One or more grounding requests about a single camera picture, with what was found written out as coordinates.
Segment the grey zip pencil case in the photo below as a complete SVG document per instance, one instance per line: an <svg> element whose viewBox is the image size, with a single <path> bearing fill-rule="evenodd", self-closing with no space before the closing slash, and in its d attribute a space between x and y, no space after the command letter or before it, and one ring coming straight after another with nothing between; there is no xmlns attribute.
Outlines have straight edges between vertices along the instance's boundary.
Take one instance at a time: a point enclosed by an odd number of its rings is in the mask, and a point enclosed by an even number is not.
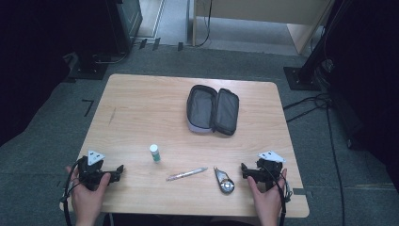
<svg viewBox="0 0 399 226"><path fill-rule="evenodd" d="M217 131L232 136L237 128L239 97L228 89L196 85L186 101L188 128L194 133Z"/></svg>

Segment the black slanted stand with base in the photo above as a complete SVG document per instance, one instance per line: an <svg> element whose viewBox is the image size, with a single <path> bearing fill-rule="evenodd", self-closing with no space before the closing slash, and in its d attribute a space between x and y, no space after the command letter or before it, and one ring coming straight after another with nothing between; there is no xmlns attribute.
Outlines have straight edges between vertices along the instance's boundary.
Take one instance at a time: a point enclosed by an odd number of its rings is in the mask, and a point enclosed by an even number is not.
<svg viewBox="0 0 399 226"><path fill-rule="evenodd" d="M291 90L319 90L320 87L314 72L319 64L327 59L327 37L335 26L336 15L340 10L343 0L329 0L322 22L324 32L307 61L300 68L284 67L283 71Z"/></svg>

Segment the person's right hand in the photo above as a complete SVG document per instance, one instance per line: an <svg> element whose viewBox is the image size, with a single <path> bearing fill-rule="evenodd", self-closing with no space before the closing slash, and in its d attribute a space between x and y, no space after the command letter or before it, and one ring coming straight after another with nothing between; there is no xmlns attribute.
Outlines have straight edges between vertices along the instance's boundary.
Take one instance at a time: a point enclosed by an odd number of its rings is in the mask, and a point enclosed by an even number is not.
<svg viewBox="0 0 399 226"><path fill-rule="evenodd" d="M278 180L278 184L274 185L266 192L261 192L259 190L254 179L251 177L247 178L259 219L276 218L278 220L282 208L281 195L284 191L286 174L287 169L284 169Z"/></svg>

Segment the dark curtain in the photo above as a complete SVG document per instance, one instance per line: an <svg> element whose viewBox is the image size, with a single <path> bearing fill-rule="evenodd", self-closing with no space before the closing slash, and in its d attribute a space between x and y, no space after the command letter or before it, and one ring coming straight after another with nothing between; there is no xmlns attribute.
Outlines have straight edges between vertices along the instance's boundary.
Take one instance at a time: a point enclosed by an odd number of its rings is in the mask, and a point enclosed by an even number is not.
<svg viewBox="0 0 399 226"><path fill-rule="evenodd" d="M385 165L399 192L399 0L344 0L326 45L328 81L359 124L350 137Z"/></svg>
<svg viewBox="0 0 399 226"><path fill-rule="evenodd" d="M85 0L0 0L0 147L20 135L70 72L66 23Z"/></svg>

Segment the clear ballpoint pen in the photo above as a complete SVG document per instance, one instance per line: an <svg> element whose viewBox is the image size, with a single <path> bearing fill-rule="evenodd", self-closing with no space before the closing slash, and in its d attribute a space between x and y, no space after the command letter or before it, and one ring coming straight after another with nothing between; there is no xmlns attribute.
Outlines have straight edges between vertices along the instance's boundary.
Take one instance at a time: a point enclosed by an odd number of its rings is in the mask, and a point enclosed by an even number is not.
<svg viewBox="0 0 399 226"><path fill-rule="evenodd" d="M205 172L208 168L207 167L202 167L202 168L197 168L197 169L192 169L190 171L186 171L186 172L181 172L181 173L177 173L177 174L173 174L168 176L168 178L166 179L167 182L171 182L171 181L175 181L178 179L182 179L188 176L192 176L195 174L199 174L202 172Z"/></svg>

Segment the green white glue stick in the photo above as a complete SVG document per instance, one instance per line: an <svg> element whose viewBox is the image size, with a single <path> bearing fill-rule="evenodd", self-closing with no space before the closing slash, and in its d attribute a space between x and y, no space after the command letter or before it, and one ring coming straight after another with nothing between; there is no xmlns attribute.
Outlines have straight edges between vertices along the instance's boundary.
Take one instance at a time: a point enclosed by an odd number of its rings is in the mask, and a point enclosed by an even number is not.
<svg viewBox="0 0 399 226"><path fill-rule="evenodd" d="M161 160L161 156L158 150L158 146L156 144L152 144L150 146L150 152L152 154L152 159L154 162L158 163Z"/></svg>

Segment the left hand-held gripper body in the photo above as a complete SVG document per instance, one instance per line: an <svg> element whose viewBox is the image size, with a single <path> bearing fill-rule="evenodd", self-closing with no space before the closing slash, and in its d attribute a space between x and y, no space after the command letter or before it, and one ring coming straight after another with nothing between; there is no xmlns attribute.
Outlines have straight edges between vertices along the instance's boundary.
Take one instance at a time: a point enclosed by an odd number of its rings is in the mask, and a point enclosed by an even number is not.
<svg viewBox="0 0 399 226"><path fill-rule="evenodd" d="M104 155L89 150L78 163L78 179L89 190L95 190L100 184L105 172L101 170Z"/></svg>

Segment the black stand with base plate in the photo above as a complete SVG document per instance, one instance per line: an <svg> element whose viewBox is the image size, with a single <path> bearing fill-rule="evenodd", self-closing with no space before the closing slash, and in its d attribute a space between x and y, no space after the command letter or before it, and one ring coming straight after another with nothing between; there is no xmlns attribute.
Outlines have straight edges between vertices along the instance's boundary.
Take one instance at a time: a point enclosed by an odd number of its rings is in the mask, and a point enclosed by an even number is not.
<svg viewBox="0 0 399 226"><path fill-rule="evenodd" d="M72 78L102 80L129 55L143 17L139 0L69 0L65 19L78 56Z"/></svg>

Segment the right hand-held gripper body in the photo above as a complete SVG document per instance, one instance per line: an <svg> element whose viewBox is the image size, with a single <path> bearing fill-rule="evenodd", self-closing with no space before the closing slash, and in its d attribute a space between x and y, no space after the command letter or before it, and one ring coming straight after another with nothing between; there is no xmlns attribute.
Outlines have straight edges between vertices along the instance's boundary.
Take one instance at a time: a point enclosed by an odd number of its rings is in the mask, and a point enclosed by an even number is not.
<svg viewBox="0 0 399 226"><path fill-rule="evenodd" d="M273 151L259 153L259 160L256 162L257 169L250 173L256 183L265 184L266 189L270 189L279 179L282 164L286 160Z"/></svg>

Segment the black tape corner mark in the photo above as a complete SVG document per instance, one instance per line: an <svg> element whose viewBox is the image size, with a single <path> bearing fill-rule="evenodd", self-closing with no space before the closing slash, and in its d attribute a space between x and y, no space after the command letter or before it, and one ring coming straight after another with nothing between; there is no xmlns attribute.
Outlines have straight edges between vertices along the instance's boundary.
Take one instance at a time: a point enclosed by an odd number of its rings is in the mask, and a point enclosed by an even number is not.
<svg viewBox="0 0 399 226"><path fill-rule="evenodd" d="M82 99L82 102L88 104L88 108L84 114L84 117L86 117L94 104L94 100Z"/></svg>

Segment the light wooden cabinet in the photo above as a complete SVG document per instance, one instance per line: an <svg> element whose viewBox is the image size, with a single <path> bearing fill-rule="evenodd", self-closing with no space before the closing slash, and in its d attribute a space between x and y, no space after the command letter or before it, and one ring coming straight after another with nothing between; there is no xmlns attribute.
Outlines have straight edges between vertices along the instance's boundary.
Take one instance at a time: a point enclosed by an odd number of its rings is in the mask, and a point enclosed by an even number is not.
<svg viewBox="0 0 399 226"><path fill-rule="evenodd" d="M299 54L322 25L335 0L193 0L192 45L197 44L197 18L208 16L287 24Z"/></svg>

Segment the grey tape strip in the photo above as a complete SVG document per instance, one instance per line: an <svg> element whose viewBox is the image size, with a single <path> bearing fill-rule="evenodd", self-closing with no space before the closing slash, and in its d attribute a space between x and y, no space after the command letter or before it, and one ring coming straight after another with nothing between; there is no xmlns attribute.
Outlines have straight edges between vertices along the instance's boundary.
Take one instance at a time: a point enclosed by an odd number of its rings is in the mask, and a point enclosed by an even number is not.
<svg viewBox="0 0 399 226"><path fill-rule="evenodd" d="M307 198L313 198L313 193L305 188L293 188L295 195L305 195Z"/></svg>

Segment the person's left hand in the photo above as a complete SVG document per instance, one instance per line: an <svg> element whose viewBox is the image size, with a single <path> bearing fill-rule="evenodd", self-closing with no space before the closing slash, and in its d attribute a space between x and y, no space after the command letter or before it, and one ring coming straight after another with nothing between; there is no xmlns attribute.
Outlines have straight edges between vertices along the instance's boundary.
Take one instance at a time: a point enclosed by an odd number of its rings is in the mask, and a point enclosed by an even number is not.
<svg viewBox="0 0 399 226"><path fill-rule="evenodd" d="M76 219L97 219L101 213L104 201L104 193L107 189L111 175L106 173L97 189L92 191L87 189L78 180L78 171L75 169L72 173L72 207Z"/></svg>

